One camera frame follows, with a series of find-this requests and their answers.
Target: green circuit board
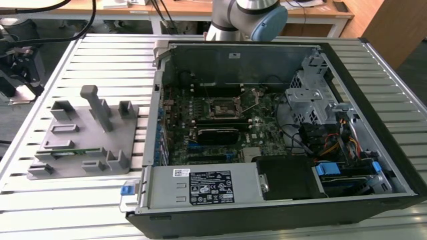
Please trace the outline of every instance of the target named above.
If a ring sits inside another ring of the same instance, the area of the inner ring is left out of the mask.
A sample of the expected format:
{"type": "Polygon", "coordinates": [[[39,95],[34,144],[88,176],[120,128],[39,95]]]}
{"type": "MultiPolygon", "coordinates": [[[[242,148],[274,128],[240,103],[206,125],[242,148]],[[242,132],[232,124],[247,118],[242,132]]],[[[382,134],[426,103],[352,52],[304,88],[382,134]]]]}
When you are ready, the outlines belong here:
{"type": "Polygon", "coordinates": [[[191,157],[227,156],[227,163],[244,162],[244,148],[259,148],[262,156],[286,155],[288,149],[280,134],[280,128],[272,112],[278,104],[278,93],[263,94],[255,99],[252,96],[254,87],[244,87],[244,94],[239,99],[240,114],[234,116],[227,110],[218,110],[216,113],[224,117],[246,119],[251,122],[247,131],[239,132],[238,141],[230,145],[199,145],[194,140],[195,127],[192,121],[212,119],[212,108],[210,105],[226,101],[224,97],[194,97],[190,90],[170,88],[164,91],[164,110],[168,139],[168,165],[210,164],[208,162],[192,162],[191,157]]]}

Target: white label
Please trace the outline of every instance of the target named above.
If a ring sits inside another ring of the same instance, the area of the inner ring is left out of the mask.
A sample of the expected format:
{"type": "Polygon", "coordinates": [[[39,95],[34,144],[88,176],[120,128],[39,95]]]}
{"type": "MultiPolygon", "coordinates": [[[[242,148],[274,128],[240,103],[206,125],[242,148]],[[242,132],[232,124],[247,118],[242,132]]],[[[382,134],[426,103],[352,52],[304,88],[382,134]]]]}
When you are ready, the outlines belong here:
{"type": "Polygon", "coordinates": [[[148,11],[128,11],[131,14],[148,14],[148,11]]]}
{"type": "Polygon", "coordinates": [[[190,176],[190,168],[174,169],[174,177],[188,177],[190,176]]]}
{"type": "Polygon", "coordinates": [[[240,59],[240,53],[230,53],[228,58],[230,59],[240,59]]]}
{"type": "Polygon", "coordinates": [[[231,199],[234,197],[234,194],[232,193],[230,193],[230,194],[220,194],[219,195],[219,198],[220,199],[231,199]]]}

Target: gray fixture block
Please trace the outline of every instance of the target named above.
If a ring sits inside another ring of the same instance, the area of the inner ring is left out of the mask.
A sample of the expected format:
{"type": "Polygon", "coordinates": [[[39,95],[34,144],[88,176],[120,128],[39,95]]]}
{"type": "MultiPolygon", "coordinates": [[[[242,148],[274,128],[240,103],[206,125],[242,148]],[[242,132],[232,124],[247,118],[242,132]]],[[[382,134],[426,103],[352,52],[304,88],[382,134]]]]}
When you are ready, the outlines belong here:
{"type": "Polygon", "coordinates": [[[72,113],[74,111],[75,108],[68,101],[55,101],[51,108],[51,113],[59,122],[70,121],[70,113],[72,113]]]}
{"type": "Polygon", "coordinates": [[[50,160],[56,160],[58,157],[55,155],[52,155],[52,153],[36,153],[34,155],[42,162],[44,161],[50,161],[50,160]]]}
{"type": "MultiPolygon", "coordinates": [[[[92,117],[88,106],[75,107],[74,111],[68,112],[67,125],[56,119],[52,120],[48,129],[54,131],[46,132],[34,161],[34,164],[47,164],[52,172],[39,174],[38,171],[28,171],[28,179],[92,177],[130,172],[138,118],[123,118],[119,105],[110,106],[108,109],[112,131],[104,131],[98,119],[92,117]],[[55,131],[58,126],[72,129],[74,125],[78,126],[78,131],[55,131]],[[59,145],[67,146],[67,143],[74,143],[74,147],[62,149],[59,145]]],[[[132,110],[128,110],[135,116],[138,111],[138,106],[132,106],[132,110]]]]}
{"type": "Polygon", "coordinates": [[[43,147],[46,149],[72,149],[75,146],[74,141],[71,140],[56,140],[56,141],[46,141],[43,147]]]}
{"type": "Polygon", "coordinates": [[[82,87],[80,96],[88,101],[88,104],[92,108],[92,113],[98,118],[102,128],[106,132],[111,132],[114,130],[114,125],[108,118],[108,111],[106,111],[106,105],[103,105],[99,99],[98,92],[99,88],[96,87],[96,85],[84,85],[82,87]]]}
{"type": "Polygon", "coordinates": [[[79,126],[78,126],[78,124],[52,125],[51,132],[54,134],[76,133],[76,132],[79,132],[79,126]]]}
{"type": "Polygon", "coordinates": [[[123,119],[135,119],[138,117],[131,101],[119,102],[119,113],[123,119]]]}
{"type": "Polygon", "coordinates": [[[106,148],[102,147],[99,150],[87,151],[86,154],[92,158],[103,158],[103,157],[106,158],[107,157],[107,150],[106,150],[106,148]]]}
{"type": "Polygon", "coordinates": [[[112,170],[126,169],[130,167],[130,159],[124,155],[123,151],[119,151],[119,157],[115,158],[115,155],[111,151],[107,154],[107,164],[112,170]]]}
{"type": "Polygon", "coordinates": [[[30,166],[28,172],[36,176],[50,176],[54,172],[54,168],[50,164],[36,163],[30,166]]]}
{"type": "Polygon", "coordinates": [[[82,162],[82,168],[87,173],[102,173],[106,165],[100,160],[88,160],[82,162]]]}

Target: metal bracket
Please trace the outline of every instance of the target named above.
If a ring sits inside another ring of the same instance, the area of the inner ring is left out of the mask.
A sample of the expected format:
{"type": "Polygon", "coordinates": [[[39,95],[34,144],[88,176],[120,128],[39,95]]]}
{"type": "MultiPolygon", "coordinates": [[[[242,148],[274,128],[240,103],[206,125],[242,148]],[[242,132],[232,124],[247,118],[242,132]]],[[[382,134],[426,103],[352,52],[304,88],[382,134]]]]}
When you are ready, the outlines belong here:
{"type": "Polygon", "coordinates": [[[154,43],[154,63],[152,66],[158,67],[160,63],[160,59],[163,59],[167,55],[171,54],[170,49],[176,48],[176,46],[170,47],[170,40],[158,40],[154,43]]]}

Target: blue latch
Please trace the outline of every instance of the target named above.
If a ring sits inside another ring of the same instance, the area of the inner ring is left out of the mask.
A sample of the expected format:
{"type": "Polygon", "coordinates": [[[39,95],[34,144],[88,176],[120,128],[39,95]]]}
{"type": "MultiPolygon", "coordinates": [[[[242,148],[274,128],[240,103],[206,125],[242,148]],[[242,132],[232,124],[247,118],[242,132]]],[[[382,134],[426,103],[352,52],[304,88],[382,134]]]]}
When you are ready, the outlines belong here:
{"type": "Polygon", "coordinates": [[[375,171],[379,173],[382,171],[382,166],[381,163],[378,161],[373,162],[373,167],[375,169],[375,171]]]}
{"type": "Polygon", "coordinates": [[[135,186],[131,186],[131,185],[122,186],[120,195],[122,196],[135,195],[135,186]]]}
{"type": "Polygon", "coordinates": [[[315,170],[318,172],[318,175],[336,175],[340,174],[339,165],[335,162],[323,162],[319,163],[318,166],[315,166],[315,170]]]}

